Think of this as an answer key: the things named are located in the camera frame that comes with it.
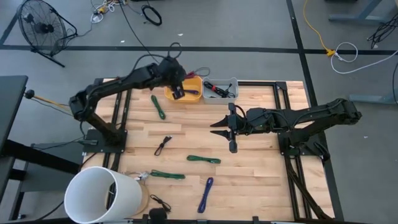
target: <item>concrete floor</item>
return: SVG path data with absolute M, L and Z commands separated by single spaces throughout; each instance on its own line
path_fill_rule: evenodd
M 14 16 L 21 0 L 0 1 L 0 33 Z M 90 1 L 48 0 L 59 13 L 77 26 L 79 33 L 90 27 Z M 164 24 L 143 24 L 144 18 L 125 8 L 125 12 L 146 46 L 168 46 L 178 41 L 185 47 L 273 47 L 296 49 L 294 33 L 285 1 L 279 0 L 166 0 L 151 3 L 162 15 Z M 321 49 L 317 35 L 305 24 L 304 0 L 293 0 L 298 28 L 305 49 Z M 319 29 L 329 48 L 340 42 L 352 42 L 360 50 L 369 50 L 366 39 L 377 26 L 329 22 L 329 13 L 358 12 L 364 1 L 333 3 L 309 0 L 307 17 Z M 134 3 L 139 9 L 141 4 Z M 394 1 L 383 1 L 375 15 L 395 7 Z M 396 50 L 398 32 L 393 33 L 375 50 Z M 104 21 L 93 26 L 87 36 L 77 38 L 75 46 L 139 46 L 117 7 Z M 27 45 L 18 24 L 6 45 Z M 0 50 L 0 75 L 28 75 L 28 89 L 40 96 L 66 103 L 72 95 L 95 78 L 126 75 L 136 58 L 145 52 L 66 50 L 55 58 L 58 65 L 27 50 Z M 318 104 L 352 93 L 385 94 L 391 91 L 391 76 L 396 57 L 352 75 L 341 76 L 330 67 L 325 55 L 306 55 Z M 360 55 L 355 63 L 335 62 L 340 70 L 375 62 L 387 56 Z M 213 78 L 236 77 L 242 80 L 304 81 L 298 54 L 259 52 L 183 52 L 179 58 L 187 70 L 206 66 Z M 398 151 L 394 133 L 398 118 L 396 106 L 356 103 L 363 114 L 355 126 L 338 126 L 326 132 L 328 147 L 345 220 L 365 223 L 395 223 L 398 219 Z M 23 100 L 12 127 L 10 138 L 24 144 L 62 142 L 80 136 L 78 123 L 70 117 Z M 12 187 L 0 205 L 0 221 L 7 220 L 7 205 L 12 201 Z M 35 192 L 25 196 L 21 213 L 35 219 L 50 211 L 63 197 L 63 192 Z M 63 208 L 51 217 L 65 217 Z

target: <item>green cable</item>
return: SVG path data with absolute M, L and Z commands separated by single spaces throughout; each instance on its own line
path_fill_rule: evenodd
M 206 158 L 206 157 L 193 156 L 193 155 L 189 155 L 187 157 L 187 160 L 188 161 L 206 161 L 206 162 L 214 163 L 214 164 L 220 164 L 221 163 L 221 159 Z
M 153 177 L 164 177 L 164 178 L 174 178 L 174 179 L 185 179 L 183 174 L 169 174 L 166 172 L 161 172 L 159 170 L 152 170 L 150 175 Z
M 161 119 L 166 119 L 166 114 L 163 112 L 162 108 L 159 105 L 159 102 L 157 101 L 157 98 L 155 95 L 151 95 L 150 99 L 152 100 L 152 102 L 154 103 L 157 112 L 159 113 L 159 116 Z

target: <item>yellow bin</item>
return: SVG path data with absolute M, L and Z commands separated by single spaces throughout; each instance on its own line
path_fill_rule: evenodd
M 201 83 L 201 78 L 199 76 L 195 76 L 193 78 L 186 79 L 182 82 L 182 86 L 184 90 L 196 90 L 199 91 L 199 94 L 192 94 L 185 92 L 185 96 L 178 100 L 175 100 L 172 95 L 172 91 L 170 88 L 166 87 L 164 89 L 164 95 L 167 99 L 177 102 L 177 103 L 198 103 L 201 98 L 201 94 L 203 92 L 203 85 Z

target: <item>white bucket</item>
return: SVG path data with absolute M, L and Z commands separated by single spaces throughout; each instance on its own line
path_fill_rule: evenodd
M 116 195 L 106 209 L 109 187 L 116 183 Z M 131 177 L 104 167 L 90 167 L 78 173 L 65 193 L 65 211 L 74 222 L 99 223 L 131 217 L 142 207 L 142 189 Z

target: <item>wooden table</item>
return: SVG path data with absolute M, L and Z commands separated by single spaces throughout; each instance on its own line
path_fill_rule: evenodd
M 292 109 L 308 107 L 303 83 L 287 82 L 287 86 Z M 186 179 L 183 180 L 158 177 L 146 180 L 150 194 L 172 206 L 169 219 L 252 220 L 253 216 L 260 220 L 294 219 L 284 158 L 280 155 L 276 134 L 237 136 L 238 153 L 232 154 L 225 138 L 209 132 L 214 129 L 209 127 L 210 124 L 229 113 L 226 105 L 205 105 L 203 101 L 172 103 L 165 98 L 163 88 L 156 88 L 153 94 L 167 119 L 159 118 L 149 90 L 133 90 L 126 125 L 127 147 L 121 156 L 119 172 L 157 169 L 185 174 Z M 111 121 L 115 99 L 116 95 L 113 95 L 98 103 L 96 113 L 105 121 Z M 253 107 L 275 108 L 272 88 L 240 86 L 236 104 L 245 111 Z M 154 156 L 166 135 L 172 135 L 172 140 L 160 156 Z M 190 154 L 216 157 L 222 162 L 190 162 L 186 160 Z M 103 154 L 96 155 L 85 167 L 102 166 L 103 157 Z M 308 191 L 325 213 L 334 217 L 322 162 L 315 156 L 302 156 L 302 163 Z M 199 214 L 198 205 L 209 177 L 214 177 L 214 184 L 206 210 Z M 300 214 L 304 217 L 301 195 L 296 191 Z M 150 200 L 144 213 L 159 207 L 158 203 Z M 144 213 L 134 218 L 142 218 Z

